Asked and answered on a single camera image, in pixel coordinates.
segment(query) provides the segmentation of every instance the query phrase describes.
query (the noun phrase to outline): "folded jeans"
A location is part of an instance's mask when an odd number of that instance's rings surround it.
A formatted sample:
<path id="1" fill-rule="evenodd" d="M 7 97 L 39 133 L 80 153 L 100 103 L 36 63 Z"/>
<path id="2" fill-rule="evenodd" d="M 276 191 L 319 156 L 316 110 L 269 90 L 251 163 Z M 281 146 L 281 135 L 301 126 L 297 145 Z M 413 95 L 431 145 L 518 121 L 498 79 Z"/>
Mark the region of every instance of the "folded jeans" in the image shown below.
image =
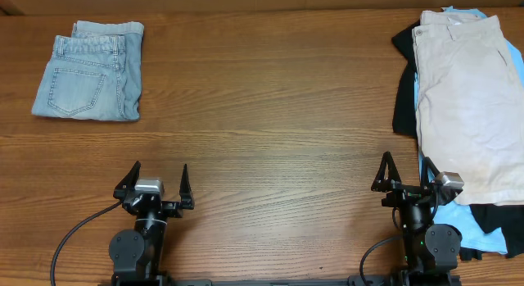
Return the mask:
<path id="1" fill-rule="evenodd" d="M 56 36 L 38 87 L 36 116 L 138 120 L 143 25 L 79 21 L 72 37 Z"/>

